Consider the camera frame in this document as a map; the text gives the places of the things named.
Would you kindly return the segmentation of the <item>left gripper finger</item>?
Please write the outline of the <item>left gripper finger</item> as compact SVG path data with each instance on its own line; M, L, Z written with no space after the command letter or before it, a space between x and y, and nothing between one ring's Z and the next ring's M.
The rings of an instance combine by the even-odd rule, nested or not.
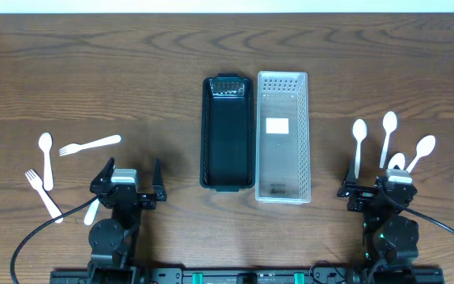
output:
M166 194L166 189L162 179L161 167L159 159L155 160L154 164L154 175L152 179L152 189L156 196L164 196Z
M111 177L114 172L114 158L111 157L103 169L96 175L91 182L92 188L102 188L105 184L110 183Z

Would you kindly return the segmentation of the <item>white plastic fork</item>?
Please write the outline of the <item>white plastic fork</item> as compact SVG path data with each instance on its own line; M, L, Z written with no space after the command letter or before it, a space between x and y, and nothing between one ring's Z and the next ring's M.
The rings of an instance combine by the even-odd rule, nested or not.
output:
M58 208L55 202L48 195L47 191L44 189L42 178L34 170L28 170L25 173L25 177L28 179L32 188L36 190L37 193L39 194L50 216L53 219L55 219L58 216L62 215L61 210Z
M60 156L75 154L78 151L83 151L90 148L98 148L111 144L118 144L122 140L121 135L107 136L99 140L94 140L86 144L68 144L59 150Z
M90 204L90 206L86 212L86 215L84 216L84 225L90 226L94 222L98 208L99 208L99 200L96 199Z

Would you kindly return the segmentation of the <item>white plastic spoon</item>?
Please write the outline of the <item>white plastic spoon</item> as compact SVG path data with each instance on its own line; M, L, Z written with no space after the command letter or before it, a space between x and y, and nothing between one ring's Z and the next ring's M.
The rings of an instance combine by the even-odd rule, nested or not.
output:
M393 111L389 111L385 114L382 120L382 126L385 130L385 139L381 149L379 168L382 169L385 166L386 157L389 149L390 135L397 128L397 117Z
M53 145L50 133L43 133L39 138L39 148L43 152L43 187L51 191L54 187L53 171L50 160L50 150Z
M363 140L367 137L367 125L363 119L357 119L352 126L352 135L356 140L355 149L355 177L359 178L359 170L361 164L361 145Z
M416 155L410 164L407 166L406 171L412 172L417 162L425 156L428 156L436 145L436 137L434 135L427 135L423 137L416 145Z
M398 152L389 160L387 168L403 170L404 166L405 166L405 156L403 153Z

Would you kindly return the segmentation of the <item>clear perforated plastic basket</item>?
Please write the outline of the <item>clear perforated plastic basket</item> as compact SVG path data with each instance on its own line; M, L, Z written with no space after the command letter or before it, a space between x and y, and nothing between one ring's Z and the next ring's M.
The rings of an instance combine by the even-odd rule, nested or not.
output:
M273 204L311 201L306 73L258 74L255 199Z

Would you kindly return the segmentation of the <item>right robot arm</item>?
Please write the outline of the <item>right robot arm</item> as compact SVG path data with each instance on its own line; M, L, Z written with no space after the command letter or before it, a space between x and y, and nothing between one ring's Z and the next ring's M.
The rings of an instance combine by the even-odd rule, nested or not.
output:
M368 187L348 169L337 196L349 198L347 209L363 215L365 262L347 271L347 283L417 282L412 262L419 255L419 225L400 214L416 193L405 170L387 170Z

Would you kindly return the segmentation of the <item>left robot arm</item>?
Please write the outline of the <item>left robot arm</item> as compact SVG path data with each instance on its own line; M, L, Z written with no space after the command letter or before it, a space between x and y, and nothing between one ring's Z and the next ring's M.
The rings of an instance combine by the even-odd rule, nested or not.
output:
M118 169L111 158L93 179L90 191L111 217L98 221L90 230L92 248L88 264L89 283L149 283L148 269L135 264L141 214L154 210L167 199L160 161L156 160L152 193L138 191L138 174L134 169Z

